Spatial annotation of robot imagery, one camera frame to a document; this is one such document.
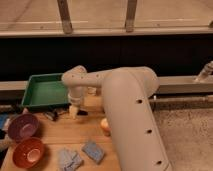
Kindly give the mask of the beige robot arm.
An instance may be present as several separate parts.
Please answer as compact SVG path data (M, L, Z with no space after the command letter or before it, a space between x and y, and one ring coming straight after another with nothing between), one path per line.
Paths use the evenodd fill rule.
M87 72L76 66L61 80L68 88L68 100L80 106L86 87L101 90L102 104L121 171L172 171L149 98L159 82L148 67L121 67Z

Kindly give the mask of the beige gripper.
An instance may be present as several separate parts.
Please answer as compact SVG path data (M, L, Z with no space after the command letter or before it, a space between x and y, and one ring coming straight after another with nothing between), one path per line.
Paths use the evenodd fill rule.
M69 106L69 115L72 119L76 119L79 112L79 108L83 103L84 88L83 87L71 87L68 89L68 101L72 104Z

